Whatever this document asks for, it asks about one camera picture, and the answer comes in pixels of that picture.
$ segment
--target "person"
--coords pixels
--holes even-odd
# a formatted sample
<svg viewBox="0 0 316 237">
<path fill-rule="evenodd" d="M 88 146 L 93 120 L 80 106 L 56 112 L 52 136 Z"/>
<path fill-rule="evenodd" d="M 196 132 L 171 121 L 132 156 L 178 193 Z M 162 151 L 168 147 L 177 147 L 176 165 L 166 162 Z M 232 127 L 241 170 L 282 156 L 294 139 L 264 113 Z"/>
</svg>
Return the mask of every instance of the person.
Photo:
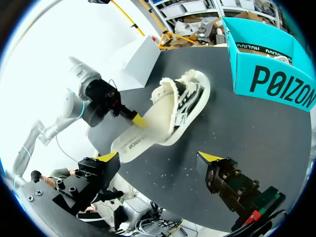
<svg viewBox="0 0 316 237">
<path fill-rule="evenodd" d="M 35 183 L 37 183 L 40 180 L 43 180 L 45 183 L 47 183 L 50 187 L 53 189 L 57 190 L 56 187 L 56 181 L 58 179 L 66 179 L 70 175 L 75 174 L 74 170 L 68 170 L 67 168 L 62 168 L 62 169 L 55 169 L 51 172 L 49 177 L 46 177 L 42 175 L 38 170 L 33 170 L 31 172 L 31 180 Z M 95 199 L 91 202 L 91 206 L 87 207 L 85 212 L 87 211 L 97 211 L 97 206 L 95 205 L 96 202 L 98 201 L 106 201 L 106 200 L 112 200 L 116 198 L 120 198 L 121 196 L 124 195 L 122 191 L 109 191 L 102 189 L 102 193 L 98 193 Z"/>
</svg>

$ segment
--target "white wall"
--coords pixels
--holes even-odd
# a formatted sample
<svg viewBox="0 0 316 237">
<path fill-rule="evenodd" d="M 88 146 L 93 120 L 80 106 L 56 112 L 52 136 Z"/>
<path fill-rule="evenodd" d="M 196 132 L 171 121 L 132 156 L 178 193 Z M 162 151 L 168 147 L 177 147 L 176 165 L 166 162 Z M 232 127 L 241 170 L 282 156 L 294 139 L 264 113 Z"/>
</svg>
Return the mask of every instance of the white wall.
<svg viewBox="0 0 316 237">
<path fill-rule="evenodd" d="M 17 35 L 51 2 L 40 1 Z M 143 19 L 130 1 L 116 2 L 132 19 L 135 16 L 135 22 Z M 155 33 L 153 27 L 146 27 L 145 21 L 138 25 L 147 35 Z M 54 121 L 59 107 L 56 100 L 67 80 L 66 58 L 75 56 L 106 77 L 102 67 L 110 55 L 141 37 L 130 26 L 113 4 L 92 4 L 86 0 L 63 0 L 34 24 L 1 70 L 0 157 L 5 169 L 12 166 L 35 120 L 41 119 L 45 126 Z M 77 121 L 59 135 L 63 149 L 77 160 L 96 153 L 87 139 L 87 128 L 84 121 Z M 38 142 L 24 178 L 29 180 L 34 169 L 49 175 L 52 169 L 72 169 L 75 165 L 61 153 L 55 140 L 48 147 Z"/>
</svg>

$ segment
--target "floor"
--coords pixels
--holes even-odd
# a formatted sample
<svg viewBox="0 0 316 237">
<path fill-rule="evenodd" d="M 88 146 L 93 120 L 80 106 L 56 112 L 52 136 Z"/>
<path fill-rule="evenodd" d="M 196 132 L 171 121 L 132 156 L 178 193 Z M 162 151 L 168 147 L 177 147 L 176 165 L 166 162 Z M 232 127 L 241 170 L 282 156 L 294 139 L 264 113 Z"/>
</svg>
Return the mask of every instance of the floor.
<svg viewBox="0 0 316 237">
<path fill-rule="evenodd" d="M 146 203 L 150 203 L 150 200 L 144 196 L 142 193 L 133 188 L 126 180 L 124 180 L 119 174 L 116 174 L 113 180 L 110 183 L 109 190 L 112 190 L 115 187 L 117 190 L 124 192 L 123 198 L 128 199 L 132 197 L 139 197 Z M 113 223 L 113 218 L 109 215 L 113 210 L 115 210 L 121 203 L 119 200 L 115 200 L 114 204 L 111 204 L 109 201 L 98 202 L 96 203 L 98 207 L 98 213 L 102 217 L 108 217 L 106 219 L 107 223 L 111 225 Z M 223 237 L 227 235 L 226 232 L 216 231 L 209 228 L 205 228 L 200 225 L 196 225 L 190 221 L 184 220 L 184 223 L 181 226 L 183 230 L 188 234 L 188 237 Z M 184 235 L 180 229 L 172 233 L 172 237 L 183 237 Z"/>
</svg>

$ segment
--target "shelf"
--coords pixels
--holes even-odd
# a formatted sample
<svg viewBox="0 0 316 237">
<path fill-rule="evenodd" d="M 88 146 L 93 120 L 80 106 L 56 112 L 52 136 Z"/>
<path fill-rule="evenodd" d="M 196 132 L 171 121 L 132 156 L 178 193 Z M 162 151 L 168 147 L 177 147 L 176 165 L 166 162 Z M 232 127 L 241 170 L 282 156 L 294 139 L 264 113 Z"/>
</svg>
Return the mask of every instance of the shelf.
<svg viewBox="0 0 316 237">
<path fill-rule="evenodd" d="M 154 3 L 154 6 L 157 6 L 159 4 L 163 4 L 163 3 L 167 2 L 167 1 L 171 1 L 171 0 L 162 0 L 160 2 Z"/>
<path fill-rule="evenodd" d="M 271 20 L 273 20 L 273 21 L 276 20 L 275 17 L 270 16 L 270 15 L 268 15 L 268 14 L 264 14 L 264 13 L 262 13 L 262 12 L 260 12 L 260 11 L 253 11 L 253 10 L 246 9 L 246 8 L 242 8 L 242 7 L 222 6 L 222 8 L 223 8 L 224 10 L 229 10 L 229 11 L 233 11 L 233 12 L 251 11 L 252 13 L 257 14 L 257 15 L 259 15 L 259 16 L 264 16 L 264 17 L 266 17 L 266 18 L 268 18 L 268 19 L 271 19 Z"/>
<path fill-rule="evenodd" d="M 186 12 L 186 13 L 178 15 L 178 16 L 166 17 L 165 20 L 167 21 L 167 20 L 171 20 L 174 18 L 182 17 L 182 16 L 189 16 L 189 15 L 194 15 L 194 14 L 210 13 L 210 12 L 217 12 L 217 9 L 208 9 L 205 11 Z"/>
</svg>

